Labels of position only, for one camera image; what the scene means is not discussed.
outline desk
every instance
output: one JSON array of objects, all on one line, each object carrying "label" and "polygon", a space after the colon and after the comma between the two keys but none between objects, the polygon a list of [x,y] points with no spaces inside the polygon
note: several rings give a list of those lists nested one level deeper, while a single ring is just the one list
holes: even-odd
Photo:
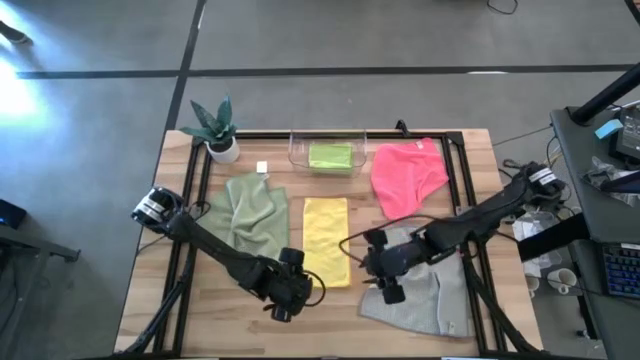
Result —
[{"label": "desk", "polygon": [[[491,140],[487,130],[463,130],[467,158],[475,193],[482,201],[502,189]],[[233,164],[213,164],[208,180],[208,197],[221,191],[229,176],[253,172],[256,162],[269,164],[269,186],[286,187],[289,198],[291,246],[302,245],[302,209],[309,196],[346,197],[349,201],[349,231],[365,230],[385,221],[369,181],[373,155],[378,145],[415,140],[369,139],[367,163],[355,178],[301,176],[294,173],[284,139],[239,140],[240,159]],[[182,189],[191,138],[182,133],[167,133],[155,183],[176,192]],[[456,172],[460,164],[454,160]],[[196,167],[194,193],[202,166]],[[463,189],[462,177],[457,176]],[[449,189],[445,186],[425,201],[425,213],[435,216],[453,214]],[[157,236],[143,231],[141,246]],[[163,240],[141,253],[135,263],[125,304],[116,350],[124,349],[147,324],[162,296],[170,242]],[[364,255],[364,239],[351,243],[356,255]],[[498,300],[509,318],[534,346],[541,347],[540,335],[527,292],[517,247],[496,237],[488,244]],[[456,340],[418,335],[357,316],[357,308],[366,286],[366,274],[351,263],[352,285],[329,289],[324,302],[306,308],[289,324],[274,322],[262,311],[263,304],[237,287],[213,259],[200,254],[191,291],[189,316],[183,342],[183,356],[257,357],[257,356],[438,356],[477,355],[475,338]],[[490,322],[483,311],[485,331],[490,337]],[[175,314],[170,323],[175,321]],[[174,327],[169,326],[168,339]]]},{"label": "desk", "polygon": [[[607,154],[608,141],[600,141],[593,134],[610,120],[610,116],[608,112],[602,113],[595,118],[592,126],[583,127],[571,121],[565,110],[556,110],[551,113],[551,121],[591,239],[597,242],[640,244],[640,207],[629,207],[580,180],[580,175],[591,167],[592,156],[622,168],[619,161]],[[572,243],[569,251],[579,269],[581,285],[598,292],[604,291],[597,244],[580,240]],[[612,298],[589,293],[584,296],[596,333],[602,338],[609,359],[637,358],[640,353],[640,310]]]}]

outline cup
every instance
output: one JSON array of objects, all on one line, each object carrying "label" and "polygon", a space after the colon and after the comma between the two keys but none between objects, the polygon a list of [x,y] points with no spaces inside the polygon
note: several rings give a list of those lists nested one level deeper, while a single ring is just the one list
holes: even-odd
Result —
[{"label": "cup", "polygon": [[532,277],[529,274],[526,274],[527,279],[527,289],[529,289],[529,296],[533,299],[536,296],[535,291],[540,287],[540,279],[537,277]]},{"label": "cup", "polygon": [[558,269],[547,275],[547,281],[552,288],[558,290],[562,295],[569,293],[569,288],[578,283],[578,277],[569,269]]}]

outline white pot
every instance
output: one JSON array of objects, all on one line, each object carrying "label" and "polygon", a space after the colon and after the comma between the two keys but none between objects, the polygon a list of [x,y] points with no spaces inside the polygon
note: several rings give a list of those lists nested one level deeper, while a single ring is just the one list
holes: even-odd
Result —
[{"label": "white pot", "polygon": [[205,144],[207,144],[207,150],[209,150],[209,154],[211,154],[213,160],[221,164],[230,164],[238,159],[238,156],[240,156],[240,146],[238,146],[235,136],[232,139],[233,142],[231,143],[231,147],[220,153],[211,150],[209,143],[205,141]]}]

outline gray floor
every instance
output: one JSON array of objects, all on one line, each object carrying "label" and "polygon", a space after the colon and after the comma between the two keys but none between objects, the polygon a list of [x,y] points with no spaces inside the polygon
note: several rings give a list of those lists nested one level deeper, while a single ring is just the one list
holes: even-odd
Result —
[{"label": "gray floor", "polygon": [[[176,81],[16,80],[7,70],[176,70],[195,5],[0,3],[0,19],[34,40],[0,40],[0,198],[29,211],[24,231],[82,249],[78,263],[49,266],[16,359],[113,349],[140,233],[129,213],[151,185]],[[475,0],[210,0],[192,68],[628,64],[640,58],[637,26],[620,0],[520,0],[513,16]],[[212,107],[230,94],[245,129],[389,128],[402,118],[414,128],[488,128],[497,142],[549,124],[551,109],[580,104],[619,75],[193,78],[177,126],[195,124],[190,99]],[[551,136],[500,145],[496,157],[542,160]],[[603,356],[573,335],[582,327],[575,299],[541,296],[534,307],[546,349]]]}]

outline succulent plant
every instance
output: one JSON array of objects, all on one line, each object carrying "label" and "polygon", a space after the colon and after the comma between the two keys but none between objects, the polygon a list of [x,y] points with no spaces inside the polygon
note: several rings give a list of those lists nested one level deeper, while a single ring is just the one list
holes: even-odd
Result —
[{"label": "succulent plant", "polygon": [[200,121],[202,128],[182,127],[180,131],[207,141],[210,145],[229,143],[236,133],[236,126],[231,122],[231,99],[225,96],[218,107],[218,117],[214,117],[202,105],[191,100],[191,107]]}]

